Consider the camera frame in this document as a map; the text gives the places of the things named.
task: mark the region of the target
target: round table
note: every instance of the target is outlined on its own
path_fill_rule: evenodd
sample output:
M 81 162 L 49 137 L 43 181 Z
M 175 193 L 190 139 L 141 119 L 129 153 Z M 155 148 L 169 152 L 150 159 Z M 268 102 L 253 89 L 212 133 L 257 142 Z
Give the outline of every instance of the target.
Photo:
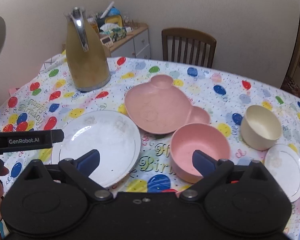
M 250 105 L 271 110 L 281 121 L 283 135 L 278 143 L 290 146 L 300 156 L 300 99 L 275 87 L 214 69 L 186 64 L 109 58 L 110 82 L 99 90 L 80 93 L 75 89 L 65 53 L 44 63 L 39 75 L 21 87 L 0 107 L 0 131 L 61 129 L 83 113 L 114 110 L 127 114 L 126 92 L 148 82 L 157 74 L 170 75 L 195 106 L 211 116 L 231 145 L 234 164 L 248 165 L 252 159 L 264 160 L 266 151 L 247 146 L 240 136 L 241 117 Z M 181 191 L 190 186 L 179 179 L 170 166 L 171 135 L 156 137 L 141 132 L 139 160 L 124 180 L 111 191 Z M 10 152 L 1 156 L 10 173 L 1 177 L 5 192 L 32 160 L 51 162 L 51 149 Z M 291 239 L 300 239 L 300 198 L 293 204 L 292 216 L 285 228 Z

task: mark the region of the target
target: pink bowl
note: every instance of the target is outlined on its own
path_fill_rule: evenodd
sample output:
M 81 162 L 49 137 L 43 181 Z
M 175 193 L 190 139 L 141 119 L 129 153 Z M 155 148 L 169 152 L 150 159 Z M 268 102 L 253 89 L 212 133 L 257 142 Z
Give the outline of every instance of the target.
M 187 123 L 210 123 L 209 114 L 192 106 L 188 97 L 172 84 L 172 77 L 156 75 L 127 92 L 124 103 L 137 126 L 152 134 L 166 134 Z
M 230 145 L 216 128 L 207 124 L 191 123 L 180 127 L 171 139 L 171 166 L 183 180 L 196 183 L 201 174 L 192 165 L 192 154 L 201 150 L 215 160 L 229 159 Z

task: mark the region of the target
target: wooden chair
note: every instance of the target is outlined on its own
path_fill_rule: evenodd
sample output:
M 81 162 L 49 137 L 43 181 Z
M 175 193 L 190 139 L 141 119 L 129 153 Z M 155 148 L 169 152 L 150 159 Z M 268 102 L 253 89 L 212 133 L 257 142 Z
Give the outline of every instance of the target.
M 188 41 L 192 40 L 189 64 L 193 65 L 192 61 L 193 61 L 193 54 L 194 54 L 194 42 L 198 41 L 197 53 L 196 53 L 194 64 L 197 66 L 198 63 L 199 63 L 200 48 L 201 48 L 201 43 L 203 42 L 204 45 L 203 45 L 203 51 L 202 51 L 200 66 L 203 67 L 203 65 L 204 65 L 204 61 L 205 61 L 205 57 L 206 57 L 206 49 L 207 49 L 207 44 L 208 44 L 210 46 L 210 49 L 209 49 L 207 67 L 212 68 L 212 62 L 213 62 L 214 52 L 216 50 L 217 41 L 211 35 L 209 35 L 207 33 L 204 33 L 204 32 L 197 31 L 197 30 L 188 29 L 188 28 L 163 29 L 162 32 L 161 32 L 161 35 L 162 35 L 163 60 L 168 61 L 168 36 L 172 36 L 171 61 L 174 62 L 175 38 L 179 37 L 177 62 L 180 62 L 180 59 L 181 59 L 181 42 L 182 42 L 182 38 L 185 38 L 186 39 L 186 44 L 185 44 L 185 51 L 184 51 L 184 56 L 183 56 L 183 63 L 186 63 L 186 60 L 187 60 Z

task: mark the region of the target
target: silver pitcher handle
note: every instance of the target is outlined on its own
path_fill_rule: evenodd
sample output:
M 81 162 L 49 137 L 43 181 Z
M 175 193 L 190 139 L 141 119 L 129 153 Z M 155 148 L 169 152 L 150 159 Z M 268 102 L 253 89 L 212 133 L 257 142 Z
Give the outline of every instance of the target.
M 70 14 L 70 17 L 79 35 L 79 39 L 81 41 L 83 51 L 84 52 L 89 51 L 88 38 L 86 35 L 86 30 L 84 28 L 82 9 L 79 7 L 74 8 L 72 13 Z

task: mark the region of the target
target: white plate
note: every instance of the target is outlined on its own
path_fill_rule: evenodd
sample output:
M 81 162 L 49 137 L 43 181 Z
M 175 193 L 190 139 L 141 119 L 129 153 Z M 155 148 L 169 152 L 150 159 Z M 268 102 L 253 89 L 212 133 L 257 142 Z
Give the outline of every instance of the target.
M 300 198 L 300 158 L 289 146 L 277 144 L 268 150 L 265 167 L 291 202 Z
M 63 142 L 55 143 L 51 162 L 65 158 L 74 160 L 92 149 L 100 152 L 100 164 L 89 178 L 102 187 L 123 179 L 135 165 L 141 136 L 135 123 L 115 111 L 95 111 L 83 114 L 64 127 Z

